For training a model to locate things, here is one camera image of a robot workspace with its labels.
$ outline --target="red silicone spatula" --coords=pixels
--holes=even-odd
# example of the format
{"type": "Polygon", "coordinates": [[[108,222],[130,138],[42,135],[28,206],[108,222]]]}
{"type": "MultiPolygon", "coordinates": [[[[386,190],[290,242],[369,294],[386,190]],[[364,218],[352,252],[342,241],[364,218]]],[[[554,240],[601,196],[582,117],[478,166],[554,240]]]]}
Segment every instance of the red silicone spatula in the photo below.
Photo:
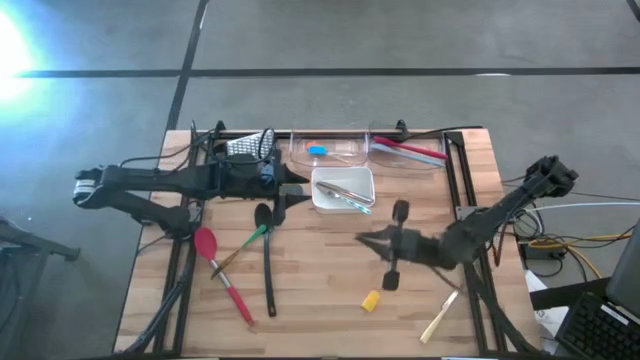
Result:
{"type": "MultiPolygon", "coordinates": [[[[218,251],[218,241],[216,240],[213,231],[211,231],[211,229],[207,227],[200,227],[198,228],[198,230],[196,230],[194,240],[196,249],[198,250],[198,254],[209,260],[209,263],[214,270],[217,269],[218,263],[214,259],[216,257],[216,252],[218,251]]],[[[233,285],[223,272],[220,272],[219,275],[220,280],[222,280],[222,283],[227,288],[227,292],[229,292],[229,295],[233,299],[233,302],[238,307],[238,310],[240,310],[242,317],[247,322],[247,324],[249,324],[249,326],[253,326],[253,318],[251,318],[249,309],[247,309],[244,301],[242,301],[240,294],[238,293],[236,288],[233,287],[233,285]]]]}

